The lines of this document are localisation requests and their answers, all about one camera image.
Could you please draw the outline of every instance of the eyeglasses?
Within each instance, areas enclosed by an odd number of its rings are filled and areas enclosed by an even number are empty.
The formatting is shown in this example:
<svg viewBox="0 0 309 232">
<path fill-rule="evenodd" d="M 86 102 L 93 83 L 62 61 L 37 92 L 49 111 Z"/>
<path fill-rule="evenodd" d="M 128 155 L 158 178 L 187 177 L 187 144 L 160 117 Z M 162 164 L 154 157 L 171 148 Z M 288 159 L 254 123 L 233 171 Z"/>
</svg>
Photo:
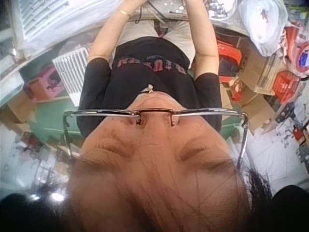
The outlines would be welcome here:
<svg viewBox="0 0 309 232">
<path fill-rule="evenodd" d="M 142 109 L 142 110 L 81 110 L 81 111 L 69 111 L 65 112 L 63 115 L 63 131 L 64 131 L 64 139 L 67 147 L 68 154 L 70 158 L 74 158 L 72 149 L 71 149 L 71 141 L 69 137 L 68 127 L 70 127 L 67 118 L 68 117 L 85 117 L 85 116 L 112 116 L 112 117 L 136 117 L 139 118 L 137 120 L 137 124 L 141 123 L 141 115 L 143 113 L 170 113 L 170 121 L 171 126 L 175 126 L 175 122 L 173 121 L 173 117 L 185 117 L 185 116 L 235 116 L 240 118 L 243 123 L 241 127 L 243 128 L 243 139 L 241 142 L 240 154 L 237 162 L 237 169 L 239 170 L 243 161 L 243 157 L 245 154 L 245 148 L 247 145 L 247 137 L 248 137 L 248 114 L 245 112 L 239 112 L 229 109 L 221 109 L 221 108 L 205 108 L 205 109 L 189 109 L 189 110 L 179 110 L 173 111 L 170 109 Z"/>
</svg>

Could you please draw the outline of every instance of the sleeve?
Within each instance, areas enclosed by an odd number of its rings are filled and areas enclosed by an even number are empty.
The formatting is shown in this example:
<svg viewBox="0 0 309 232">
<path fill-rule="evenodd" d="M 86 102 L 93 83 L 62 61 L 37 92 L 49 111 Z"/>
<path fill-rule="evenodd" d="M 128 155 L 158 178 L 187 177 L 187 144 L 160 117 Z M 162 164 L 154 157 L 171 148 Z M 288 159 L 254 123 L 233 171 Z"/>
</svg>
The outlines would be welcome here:
<svg viewBox="0 0 309 232">
<path fill-rule="evenodd" d="M 200 108 L 222 108 L 218 75 L 210 72 L 202 74 L 196 79 L 195 87 Z M 205 116 L 204 118 L 216 131 L 221 131 L 222 116 Z"/>
<path fill-rule="evenodd" d="M 111 69 L 107 60 L 96 58 L 86 67 L 84 85 L 79 110 L 101 109 L 105 92 L 111 78 Z M 100 124 L 103 117 L 78 117 L 77 126 L 84 138 Z"/>
</svg>

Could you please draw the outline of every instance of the white plastic bag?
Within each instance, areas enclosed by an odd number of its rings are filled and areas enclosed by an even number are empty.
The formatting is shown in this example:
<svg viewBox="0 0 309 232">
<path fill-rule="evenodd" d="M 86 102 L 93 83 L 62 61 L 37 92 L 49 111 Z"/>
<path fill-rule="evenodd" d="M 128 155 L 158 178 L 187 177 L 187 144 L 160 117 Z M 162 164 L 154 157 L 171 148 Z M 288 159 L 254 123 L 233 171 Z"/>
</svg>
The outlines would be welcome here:
<svg viewBox="0 0 309 232">
<path fill-rule="evenodd" d="M 288 24 L 288 13 L 280 0 L 243 0 L 240 17 L 251 40 L 264 57 L 278 50 L 280 37 Z"/>
</svg>

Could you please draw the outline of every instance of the bracelet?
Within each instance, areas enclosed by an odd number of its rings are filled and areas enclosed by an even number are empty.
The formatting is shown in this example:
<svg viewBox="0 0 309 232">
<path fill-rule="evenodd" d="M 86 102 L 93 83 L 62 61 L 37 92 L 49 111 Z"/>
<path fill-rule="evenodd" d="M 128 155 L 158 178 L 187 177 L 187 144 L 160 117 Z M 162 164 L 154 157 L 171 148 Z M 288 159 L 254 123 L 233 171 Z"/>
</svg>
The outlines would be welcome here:
<svg viewBox="0 0 309 232">
<path fill-rule="evenodd" d="M 123 10 L 119 10 L 120 13 L 122 13 L 123 15 L 132 17 L 132 15 L 128 14 L 127 12 L 123 11 Z"/>
</svg>

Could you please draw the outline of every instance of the eyeglass frame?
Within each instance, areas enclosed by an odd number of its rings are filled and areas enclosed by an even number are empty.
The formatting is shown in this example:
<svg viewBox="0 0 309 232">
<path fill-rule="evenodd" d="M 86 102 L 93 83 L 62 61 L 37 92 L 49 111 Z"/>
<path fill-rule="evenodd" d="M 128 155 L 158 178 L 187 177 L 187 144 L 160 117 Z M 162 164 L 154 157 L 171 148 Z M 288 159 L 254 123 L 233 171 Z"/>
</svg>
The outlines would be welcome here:
<svg viewBox="0 0 309 232">
<path fill-rule="evenodd" d="M 73 159 L 71 145 L 69 142 L 69 131 L 70 127 L 67 117 L 80 117 L 80 116 L 113 116 L 113 117 L 141 117 L 142 113 L 148 112 L 162 112 L 170 113 L 171 117 L 171 126 L 174 126 L 173 116 L 207 116 L 207 115 L 222 115 L 222 116 L 238 116 L 243 119 L 243 124 L 241 125 L 244 129 L 243 140 L 241 144 L 240 154 L 237 161 L 237 169 L 240 170 L 243 158 L 245 155 L 245 148 L 248 141 L 248 123 L 249 116 L 246 112 L 239 112 L 230 109 L 224 108 L 203 108 L 203 109 L 186 109 L 186 110 L 170 110 L 170 109 L 142 109 L 142 110 L 117 110 L 117 109 L 101 109 L 101 110 L 79 110 L 79 111 L 67 111 L 63 114 L 63 131 L 64 131 L 64 140 L 67 147 L 67 152 L 70 159 Z"/>
</svg>

